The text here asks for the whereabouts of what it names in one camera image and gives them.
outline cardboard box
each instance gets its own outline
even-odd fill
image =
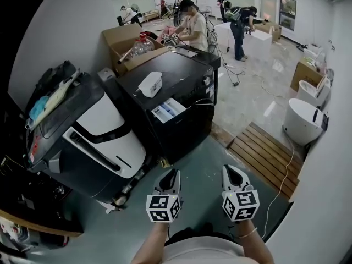
[[[304,80],[317,87],[320,83],[321,79],[324,76],[316,71],[316,68],[311,66],[305,58],[302,58],[296,67],[295,74],[292,78],[291,88],[298,92],[299,89],[299,81]]]
[[[255,29],[266,32],[273,36],[272,42],[277,42],[281,38],[281,26],[270,21],[263,21],[261,24],[255,24]]]
[[[118,64],[117,62],[122,58],[123,54],[132,48],[140,32],[142,32],[142,28],[138,24],[129,24],[103,31],[103,35],[109,46],[112,66],[119,75],[123,75],[150,59],[169,51],[164,45],[150,38],[149,40],[153,42],[155,47],[154,51],[147,52],[131,60],[123,61],[122,64]]]

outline white toilet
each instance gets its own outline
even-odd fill
[[[296,98],[305,101],[314,107],[320,107],[329,95],[330,89],[330,80],[327,77],[322,78],[317,88],[309,84],[307,81],[301,80],[299,82],[299,89]]]
[[[319,109],[300,99],[289,100],[283,128],[298,145],[304,146],[327,130],[328,118]]]

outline white pedestal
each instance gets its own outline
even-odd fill
[[[234,48],[235,38],[233,37],[231,23],[219,24],[215,26],[218,35],[218,44],[224,47]],[[272,36],[266,32],[256,30],[251,35],[244,34],[243,50],[250,57],[255,57],[263,61],[269,60]]]

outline wooden pallet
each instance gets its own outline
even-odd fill
[[[214,125],[212,134],[224,147],[235,154],[249,170],[256,173],[264,182],[279,192],[282,180],[286,176],[292,151],[283,146],[267,132],[251,123],[237,137]],[[282,195],[291,198],[298,185],[298,174],[303,162],[294,156],[287,167],[288,175],[282,185]]]

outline window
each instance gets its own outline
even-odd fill
[[[294,30],[296,19],[296,1],[280,0],[279,24],[284,28]]]

